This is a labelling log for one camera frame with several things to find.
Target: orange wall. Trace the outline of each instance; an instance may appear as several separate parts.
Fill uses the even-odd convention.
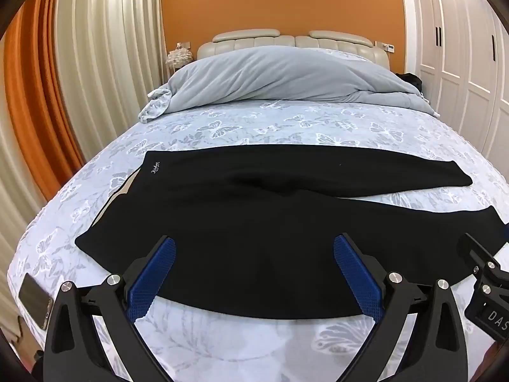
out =
[[[335,30],[394,44],[391,70],[405,68],[403,0],[162,0],[162,14],[168,50],[190,42],[196,54],[216,34],[246,28]]]

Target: bed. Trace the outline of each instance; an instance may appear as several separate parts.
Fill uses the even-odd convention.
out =
[[[199,58],[256,45],[295,45],[341,50],[388,68],[386,54],[369,40],[335,32],[308,37],[277,30],[243,30],[215,37]],[[31,320],[17,294],[29,273],[54,297],[60,284],[102,282],[108,272],[75,247],[108,198],[142,163],[149,150],[178,151],[224,145],[310,144],[380,148],[428,159],[454,160],[473,179],[471,187],[408,191],[365,198],[436,212],[479,210],[493,205],[509,222],[509,186],[467,141],[429,114],[414,110],[309,101],[244,100],[202,106],[138,123],[88,162],[43,208],[22,236],[8,282],[22,316],[44,346],[45,332]],[[509,269],[509,245],[496,256]],[[469,374],[492,340],[464,317],[474,277],[453,291],[463,321]],[[393,374],[414,318],[381,378]],[[104,323],[96,325],[117,375],[129,379]],[[260,320],[222,315],[156,298],[136,327],[168,374],[179,382],[310,382],[337,380],[373,326],[366,316],[317,321]]]

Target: headboard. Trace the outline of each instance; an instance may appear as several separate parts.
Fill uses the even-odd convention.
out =
[[[231,52],[258,46],[294,46],[294,47],[320,47],[323,49],[341,50],[347,53],[358,54],[373,63],[389,69],[389,57],[385,51],[375,47],[373,43],[361,36],[329,32],[327,30],[314,30],[309,36],[281,35],[276,29],[238,30],[218,34],[212,42],[203,44],[198,49],[198,59],[210,57],[215,54]]]

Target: curtain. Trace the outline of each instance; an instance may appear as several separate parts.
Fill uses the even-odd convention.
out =
[[[24,161],[11,124],[3,73],[4,39],[0,41],[0,326],[19,336],[18,310],[7,285],[7,269],[28,223],[45,205]]]
[[[137,121],[167,80],[160,0],[57,0],[60,87],[87,160]]]
[[[53,58],[55,0],[26,0],[6,33],[7,104],[21,152],[51,199],[83,166],[60,98]]]

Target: smartphone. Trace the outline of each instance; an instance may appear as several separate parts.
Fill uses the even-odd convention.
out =
[[[26,308],[26,311],[30,314],[32,319],[34,319],[37,326],[39,326],[42,330],[46,330],[48,327],[49,316],[52,313],[53,299],[28,273],[25,274],[23,283],[21,283],[19,300]]]

